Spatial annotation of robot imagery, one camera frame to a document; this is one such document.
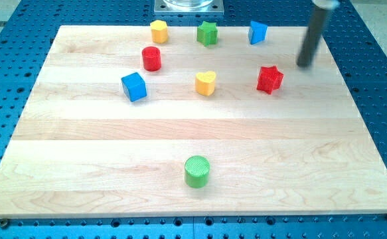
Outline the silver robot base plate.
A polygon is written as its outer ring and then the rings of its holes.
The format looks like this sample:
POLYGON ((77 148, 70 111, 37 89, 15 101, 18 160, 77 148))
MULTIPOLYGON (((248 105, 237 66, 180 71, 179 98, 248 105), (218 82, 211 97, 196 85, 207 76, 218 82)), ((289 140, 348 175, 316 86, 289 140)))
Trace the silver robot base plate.
POLYGON ((224 14, 223 0, 154 0, 156 15, 224 14))

